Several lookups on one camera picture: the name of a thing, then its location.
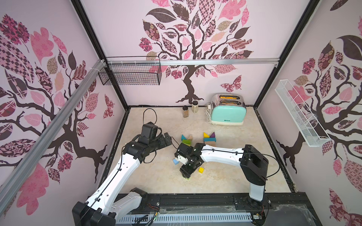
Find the long teal rectangle block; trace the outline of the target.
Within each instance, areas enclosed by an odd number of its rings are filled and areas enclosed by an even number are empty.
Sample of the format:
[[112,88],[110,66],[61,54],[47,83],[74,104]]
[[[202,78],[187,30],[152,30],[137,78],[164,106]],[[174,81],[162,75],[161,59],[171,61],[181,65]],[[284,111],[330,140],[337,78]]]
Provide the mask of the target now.
[[204,138],[204,142],[216,142],[216,138],[214,138],[214,137],[207,137],[207,138]]

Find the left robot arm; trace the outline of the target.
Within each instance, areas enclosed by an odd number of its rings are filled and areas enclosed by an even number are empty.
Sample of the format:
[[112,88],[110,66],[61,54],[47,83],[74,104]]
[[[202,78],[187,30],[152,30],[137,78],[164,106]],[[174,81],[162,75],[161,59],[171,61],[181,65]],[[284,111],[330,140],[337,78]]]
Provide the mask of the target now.
[[86,202],[77,202],[72,209],[76,226],[114,226],[122,217],[139,208],[147,193],[138,188],[116,201],[119,192],[146,156],[172,144],[168,133],[149,144],[134,138],[128,142],[115,168]]

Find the plain wood rectangle block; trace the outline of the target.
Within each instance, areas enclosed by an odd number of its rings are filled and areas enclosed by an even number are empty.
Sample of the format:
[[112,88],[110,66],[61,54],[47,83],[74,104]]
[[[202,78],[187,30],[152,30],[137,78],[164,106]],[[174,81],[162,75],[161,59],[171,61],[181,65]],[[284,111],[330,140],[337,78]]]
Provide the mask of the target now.
[[215,147],[216,146],[216,142],[215,141],[207,141],[205,142],[206,145],[209,145],[209,146],[213,146]]

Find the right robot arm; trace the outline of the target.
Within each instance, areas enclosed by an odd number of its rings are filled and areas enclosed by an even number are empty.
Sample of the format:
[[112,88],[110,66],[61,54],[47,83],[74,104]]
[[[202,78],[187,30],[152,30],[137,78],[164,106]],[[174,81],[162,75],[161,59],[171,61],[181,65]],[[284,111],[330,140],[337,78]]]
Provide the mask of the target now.
[[194,147],[180,144],[174,156],[175,160],[182,163],[180,172],[186,179],[203,163],[215,162],[239,167],[249,182],[246,198],[248,207],[254,210],[263,207],[269,161],[252,145],[228,149],[204,143],[197,143]]

